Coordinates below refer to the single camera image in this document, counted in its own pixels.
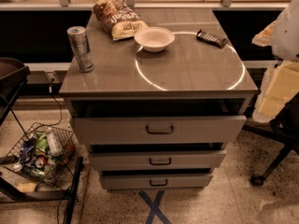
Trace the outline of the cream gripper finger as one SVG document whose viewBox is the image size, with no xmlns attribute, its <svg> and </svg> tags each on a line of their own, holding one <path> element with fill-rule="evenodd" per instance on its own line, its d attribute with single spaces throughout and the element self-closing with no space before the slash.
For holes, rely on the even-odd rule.
<svg viewBox="0 0 299 224">
<path fill-rule="evenodd" d="M 254 106 L 253 119 L 260 123 L 269 122 L 298 92 L 299 62 L 283 61 L 278 67 L 268 67 Z"/>
<path fill-rule="evenodd" d="M 268 24 L 260 33 L 258 33 L 253 37 L 252 43 L 260 47 L 271 46 L 272 35 L 274 32 L 275 25 L 276 25 L 275 21 Z"/>
</svg>

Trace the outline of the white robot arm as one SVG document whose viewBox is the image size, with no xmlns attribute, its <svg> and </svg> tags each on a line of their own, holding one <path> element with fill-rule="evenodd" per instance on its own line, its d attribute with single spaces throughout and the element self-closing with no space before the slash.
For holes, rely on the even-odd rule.
<svg viewBox="0 0 299 224">
<path fill-rule="evenodd" d="M 275 21 L 254 36 L 252 43 L 270 46 L 273 55 L 282 60 L 278 67 L 266 69 L 255 103 L 253 119 L 266 123 L 299 92 L 299 0 L 291 0 Z"/>
</svg>

